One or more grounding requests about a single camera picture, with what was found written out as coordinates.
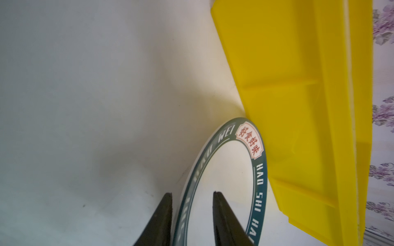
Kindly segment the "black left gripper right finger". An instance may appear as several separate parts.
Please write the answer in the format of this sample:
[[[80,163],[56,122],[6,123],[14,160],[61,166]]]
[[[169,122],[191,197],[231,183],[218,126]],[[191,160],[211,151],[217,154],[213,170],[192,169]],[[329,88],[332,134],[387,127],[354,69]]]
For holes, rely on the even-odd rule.
[[[253,246],[221,192],[213,193],[212,208],[216,246]]]

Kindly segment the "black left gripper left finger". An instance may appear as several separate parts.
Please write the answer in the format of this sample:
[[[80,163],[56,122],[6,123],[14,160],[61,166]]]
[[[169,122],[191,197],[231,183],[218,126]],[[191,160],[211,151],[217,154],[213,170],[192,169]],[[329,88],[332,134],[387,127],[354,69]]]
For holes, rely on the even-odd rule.
[[[134,246],[170,246],[172,211],[172,194],[166,193]]]

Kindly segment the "green rim lettered plate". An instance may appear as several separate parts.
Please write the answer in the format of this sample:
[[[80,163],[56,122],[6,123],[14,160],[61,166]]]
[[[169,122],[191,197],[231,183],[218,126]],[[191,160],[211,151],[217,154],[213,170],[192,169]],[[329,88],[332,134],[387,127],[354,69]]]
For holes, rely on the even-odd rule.
[[[213,246],[213,194],[221,192],[251,244],[261,242],[267,201],[267,158],[250,120],[234,118],[206,142],[183,188],[174,246]]]

